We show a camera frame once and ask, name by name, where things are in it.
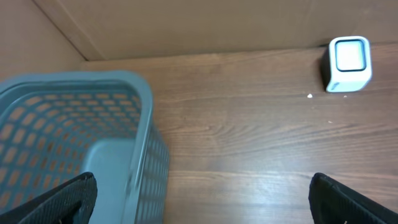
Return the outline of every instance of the blue plastic basket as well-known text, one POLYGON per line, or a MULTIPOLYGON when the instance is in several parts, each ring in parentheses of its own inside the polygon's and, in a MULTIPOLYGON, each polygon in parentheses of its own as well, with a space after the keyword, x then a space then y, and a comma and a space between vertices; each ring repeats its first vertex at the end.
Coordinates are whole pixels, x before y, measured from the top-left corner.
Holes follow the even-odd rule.
POLYGON ((0 85, 0 105, 0 213, 91 171, 98 198, 90 223, 162 221, 169 151, 142 78, 25 75, 0 85))

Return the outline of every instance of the beige backdrop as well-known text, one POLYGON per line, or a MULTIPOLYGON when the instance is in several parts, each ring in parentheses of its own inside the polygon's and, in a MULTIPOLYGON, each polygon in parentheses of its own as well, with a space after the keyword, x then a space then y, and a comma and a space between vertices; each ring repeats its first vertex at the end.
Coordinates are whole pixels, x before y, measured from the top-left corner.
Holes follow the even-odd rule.
POLYGON ((90 60, 398 40, 396 0, 35 0, 90 60))
POLYGON ((0 81, 20 73, 78 70, 83 57, 31 0, 0 6, 0 81))

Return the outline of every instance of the blue and white cube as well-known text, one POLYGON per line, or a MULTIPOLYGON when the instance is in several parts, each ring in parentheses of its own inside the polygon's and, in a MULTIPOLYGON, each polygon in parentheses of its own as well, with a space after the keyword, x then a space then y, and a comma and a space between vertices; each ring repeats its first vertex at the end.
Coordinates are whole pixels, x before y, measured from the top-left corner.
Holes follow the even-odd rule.
POLYGON ((361 90, 372 78, 369 41, 360 36, 333 39, 322 57, 321 70, 327 92, 361 90))

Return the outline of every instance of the wooden surface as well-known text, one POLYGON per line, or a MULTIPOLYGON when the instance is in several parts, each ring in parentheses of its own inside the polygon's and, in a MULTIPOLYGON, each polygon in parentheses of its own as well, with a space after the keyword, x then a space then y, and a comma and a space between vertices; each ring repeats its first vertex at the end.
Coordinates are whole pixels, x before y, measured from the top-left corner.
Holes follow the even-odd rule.
POLYGON ((398 44, 357 93, 325 93, 324 49, 85 62, 148 80, 170 148, 165 223, 313 223, 324 172, 398 212, 398 44))
POLYGON ((33 0, 88 60, 398 41, 396 0, 33 0))
POLYGON ((20 73, 77 70, 83 57, 30 0, 1 1, 0 81, 20 73))

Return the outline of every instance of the wooden table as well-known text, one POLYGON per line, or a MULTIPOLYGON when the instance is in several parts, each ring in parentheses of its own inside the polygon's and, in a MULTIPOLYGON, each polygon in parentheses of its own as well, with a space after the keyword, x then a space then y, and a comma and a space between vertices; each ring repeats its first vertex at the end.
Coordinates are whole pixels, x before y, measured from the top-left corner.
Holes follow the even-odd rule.
POLYGON ((398 44, 373 47, 373 79, 357 93, 325 93, 324 50, 82 69, 132 70, 150 83, 171 155, 164 223, 313 223, 308 186, 316 172, 398 212, 398 44))

